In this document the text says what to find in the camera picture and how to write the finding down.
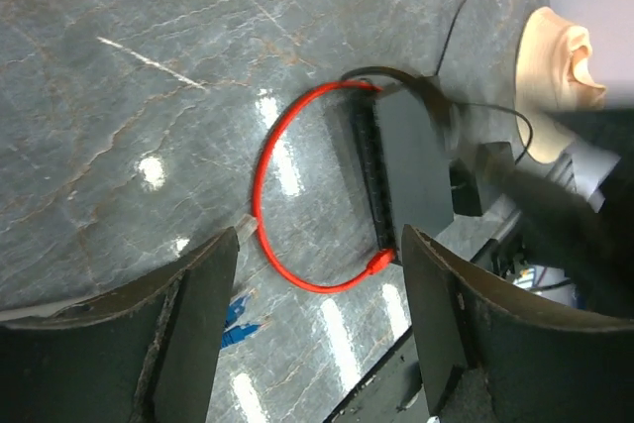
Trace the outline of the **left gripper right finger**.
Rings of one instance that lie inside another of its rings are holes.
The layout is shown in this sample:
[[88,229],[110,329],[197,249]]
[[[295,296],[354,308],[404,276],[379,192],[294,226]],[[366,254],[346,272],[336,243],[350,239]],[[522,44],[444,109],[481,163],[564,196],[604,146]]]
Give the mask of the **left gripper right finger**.
[[429,412],[444,422],[629,422],[633,324],[523,290],[405,227]]

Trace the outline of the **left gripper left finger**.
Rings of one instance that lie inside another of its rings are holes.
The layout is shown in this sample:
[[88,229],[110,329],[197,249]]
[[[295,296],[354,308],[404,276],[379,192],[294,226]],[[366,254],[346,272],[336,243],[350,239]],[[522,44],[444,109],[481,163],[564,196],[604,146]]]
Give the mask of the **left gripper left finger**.
[[1,315],[5,422],[202,422],[239,239],[223,230],[108,292]]

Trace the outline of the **beige cloth hat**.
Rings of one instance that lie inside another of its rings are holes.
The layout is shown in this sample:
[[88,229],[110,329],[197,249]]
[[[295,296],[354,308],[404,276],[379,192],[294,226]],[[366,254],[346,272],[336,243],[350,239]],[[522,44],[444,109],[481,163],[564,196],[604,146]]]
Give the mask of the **beige cloth hat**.
[[598,110],[604,106],[606,87],[595,82],[588,61],[592,46],[587,28],[555,13],[549,7],[528,18],[518,48],[515,67],[515,110],[530,126],[517,122],[528,155],[539,163],[555,161],[575,135],[545,112]]

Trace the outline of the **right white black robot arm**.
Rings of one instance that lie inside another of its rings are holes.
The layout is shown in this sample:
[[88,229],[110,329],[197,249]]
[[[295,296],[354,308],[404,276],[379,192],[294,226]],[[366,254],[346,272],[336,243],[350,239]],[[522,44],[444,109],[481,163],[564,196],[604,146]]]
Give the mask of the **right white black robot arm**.
[[555,124],[591,146],[618,155],[599,186],[593,209],[580,195],[485,152],[460,133],[456,156],[467,169],[506,195],[535,231],[550,265],[562,268],[588,305],[606,315],[633,316],[633,111],[545,110]]

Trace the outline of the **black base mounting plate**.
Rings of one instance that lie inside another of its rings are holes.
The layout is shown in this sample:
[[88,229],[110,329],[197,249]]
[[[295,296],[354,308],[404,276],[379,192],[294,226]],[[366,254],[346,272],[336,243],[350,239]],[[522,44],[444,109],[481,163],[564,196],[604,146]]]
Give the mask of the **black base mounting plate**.
[[368,371],[325,422],[427,422],[412,327]]

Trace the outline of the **black network switch box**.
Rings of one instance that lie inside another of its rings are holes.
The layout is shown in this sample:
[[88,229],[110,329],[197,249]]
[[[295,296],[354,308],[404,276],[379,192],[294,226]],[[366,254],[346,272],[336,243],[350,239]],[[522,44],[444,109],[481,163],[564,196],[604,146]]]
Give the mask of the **black network switch box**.
[[398,264],[404,226],[435,237],[453,223],[449,162],[426,108],[403,89],[356,91],[351,126],[377,244]]

